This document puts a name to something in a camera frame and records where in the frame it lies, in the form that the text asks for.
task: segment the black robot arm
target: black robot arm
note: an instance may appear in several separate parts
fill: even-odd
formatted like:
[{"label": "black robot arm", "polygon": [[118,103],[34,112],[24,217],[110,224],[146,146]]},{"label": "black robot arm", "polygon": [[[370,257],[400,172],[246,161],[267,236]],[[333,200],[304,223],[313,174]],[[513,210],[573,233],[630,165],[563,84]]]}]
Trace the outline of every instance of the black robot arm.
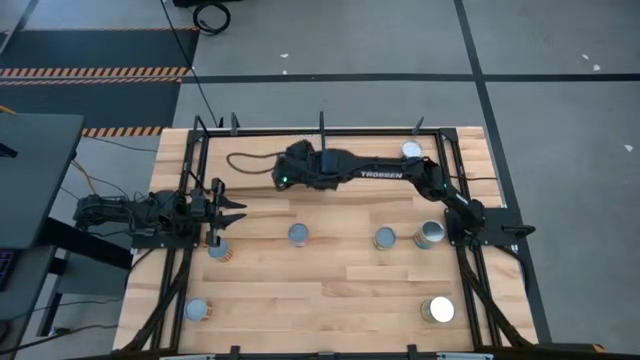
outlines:
[{"label": "black robot arm", "polygon": [[217,230],[225,229],[246,216],[222,214],[223,208],[246,207],[227,199],[224,191],[224,183],[220,179],[213,179],[211,200],[201,189],[191,191],[191,201],[180,191],[149,193],[146,198],[137,201],[130,201],[123,196],[105,198],[90,195],[78,200],[73,219],[76,227],[83,231],[106,222],[128,223],[130,232],[138,236],[167,239],[160,241],[163,247],[173,247],[171,244],[184,247],[180,245],[180,239],[192,238],[200,224],[209,224],[211,230],[205,241],[207,245],[215,247],[220,244]]},{"label": "black robot arm", "polygon": [[455,210],[465,231],[477,233],[485,222],[482,203],[460,193],[429,158],[360,157],[342,149],[315,151],[309,141],[301,140],[278,156],[272,178],[280,191],[295,184],[335,190],[354,178],[409,181],[425,199],[442,201]]}]

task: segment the black mat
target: black mat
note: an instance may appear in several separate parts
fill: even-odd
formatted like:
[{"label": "black mat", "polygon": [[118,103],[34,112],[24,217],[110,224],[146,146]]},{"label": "black mat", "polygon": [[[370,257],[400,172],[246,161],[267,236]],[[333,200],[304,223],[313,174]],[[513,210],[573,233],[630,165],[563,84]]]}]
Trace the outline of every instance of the black mat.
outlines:
[{"label": "black mat", "polygon": [[79,114],[87,128],[171,126],[180,84],[2,85],[2,104],[18,113]]},{"label": "black mat", "polygon": [[[198,32],[177,30],[193,61]],[[0,58],[2,68],[185,66],[171,30],[21,31]]]}]

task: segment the concrete floor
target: concrete floor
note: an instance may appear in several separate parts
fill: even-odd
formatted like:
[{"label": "concrete floor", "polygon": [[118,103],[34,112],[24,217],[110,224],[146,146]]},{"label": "concrete floor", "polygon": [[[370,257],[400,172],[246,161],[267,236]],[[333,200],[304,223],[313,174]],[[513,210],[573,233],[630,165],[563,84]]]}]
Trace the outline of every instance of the concrete floor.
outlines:
[{"label": "concrete floor", "polygon": [[[3,13],[7,1],[26,2],[2,2],[0,28],[9,28],[19,16]],[[640,70],[637,1],[465,0],[464,5],[487,74]],[[201,76],[285,70],[470,73],[453,0],[245,0],[229,7],[228,32],[200,38],[194,66]],[[176,25],[190,25],[186,10],[173,9],[171,16]],[[166,27],[166,20],[156,0],[40,0],[27,24],[87,27]],[[640,353],[640,277],[635,273],[640,251],[634,246],[640,231],[634,216],[640,200],[640,83],[495,83],[488,88],[523,218],[538,228],[529,241],[553,340]],[[234,111],[243,126],[315,125],[320,110],[333,126],[410,125],[422,115],[425,125],[484,126],[472,83],[207,84],[204,91],[218,116]],[[182,85],[175,127],[191,124],[194,114],[210,121],[195,85]],[[157,146],[152,138],[118,141]],[[90,139],[83,140],[78,154],[92,175],[129,194],[149,183],[153,154]],[[87,194],[75,172],[64,186]],[[109,187],[100,191],[115,194]],[[73,205],[60,193],[54,216],[69,220]],[[113,297],[122,295],[117,291],[121,281],[113,274]],[[74,306],[60,313],[56,325],[115,324],[118,316],[119,303]],[[18,358],[103,354],[114,332],[80,333]],[[33,336],[33,329],[28,334]]]}]

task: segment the black desk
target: black desk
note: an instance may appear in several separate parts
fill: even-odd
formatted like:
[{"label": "black desk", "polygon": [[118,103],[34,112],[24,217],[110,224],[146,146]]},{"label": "black desk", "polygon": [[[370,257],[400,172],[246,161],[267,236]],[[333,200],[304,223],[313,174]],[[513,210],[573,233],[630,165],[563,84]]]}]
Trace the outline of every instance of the black desk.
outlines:
[{"label": "black desk", "polygon": [[[0,248],[21,249],[0,292],[0,320],[33,311],[47,274],[62,274],[64,261],[54,258],[57,246],[121,268],[131,264],[126,249],[48,217],[83,126],[78,115],[0,114],[0,142],[18,152],[0,157]],[[0,351],[20,344],[29,319],[11,321]]]}]

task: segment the tin can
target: tin can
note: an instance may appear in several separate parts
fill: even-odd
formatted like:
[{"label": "tin can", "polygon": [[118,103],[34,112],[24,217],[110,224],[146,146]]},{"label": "tin can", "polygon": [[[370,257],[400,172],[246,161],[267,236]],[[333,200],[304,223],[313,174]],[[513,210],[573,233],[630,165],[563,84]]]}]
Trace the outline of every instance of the tin can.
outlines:
[{"label": "tin can", "polygon": [[415,140],[405,141],[400,151],[402,157],[422,157],[422,145]]},{"label": "tin can", "polygon": [[444,324],[453,320],[455,309],[451,300],[438,296],[420,305],[420,315],[428,323]]},{"label": "tin can", "polygon": [[381,227],[373,237],[373,246],[381,251],[391,249],[395,243],[396,233],[390,227]]},{"label": "tin can", "polygon": [[207,320],[211,314],[213,314],[213,307],[202,298],[193,298],[184,307],[184,315],[191,321]]},{"label": "tin can", "polygon": [[289,228],[289,240],[295,247],[303,247],[309,239],[309,229],[304,224],[293,224]]},{"label": "tin can", "polygon": [[218,247],[209,246],[208,251],[209,256],[220,262],[227,262],[231,260],[231,257],[233,256],[233,251],[231,250],[229,243],[224,239],[220,239],[220,245]]},{"label": "tin can", "polygon": [[413,235],[413,241],[423,250],[431,249],[437,242],[444,239],[444,226],[438,221],[427,220]]}]

